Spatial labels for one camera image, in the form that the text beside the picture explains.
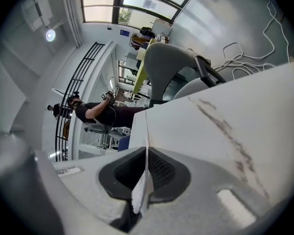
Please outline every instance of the black shirt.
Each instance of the black shirt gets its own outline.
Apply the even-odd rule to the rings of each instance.
[[[52,110],[52,114],[54,115],[54,117],[56,118],[58,115],[59,115],[59,112],[60,112],[60,104],[55,104],[53,106],[53,110]],[[70,118],[70,113],[72,113],[72,110],[71,109],[68,109],[68,108],[62,108],[61,109],[61,116],[62,117],[66,117],[66,118]]]
[[[75,109],[75,114],[84,123],[96,123],[94,119],[86,118],[85,114],[88,109],[92,109],[99,104],[100,103],[87,103],[77,106]],[[115,109],[115,106],[107,105],[106,108],[96,117],[96,119],[102,124],[107,124],[111,126],[116,119],[116,113],[111,108]]]

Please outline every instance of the blue sign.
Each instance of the blue sign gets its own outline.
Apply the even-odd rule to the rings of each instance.
[[[128,37],[129,36],[129,31],[126,30],[120,30],[120,35]]]

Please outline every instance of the ceiling light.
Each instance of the ceiling light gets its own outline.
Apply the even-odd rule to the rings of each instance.
[[[52,42],[55,39],[55,31],[53,29],[47,31],[46,39],[48,42]]]

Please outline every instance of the sticker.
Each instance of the sticker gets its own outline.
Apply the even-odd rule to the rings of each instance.
[[[69,175],[73,175],[73,174],[77,174],[79,172],[82,172],[84,169],[81,167],[70,167],[67,169],[63,169],[63,170],[58,170],[57,174],[60,178],[65,177],[65,176],[69,176]]]
[[[129,36],[129,31],[126,30],[120,30],[120,35],[128,37]]]

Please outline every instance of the controller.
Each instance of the controller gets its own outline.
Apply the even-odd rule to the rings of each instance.
[[[101,95],[102,100],[105,100],[107,97],[110,98],[110,100],[113,99],[113,97],[114,97],[113,92],[108,91],[106,94]]]

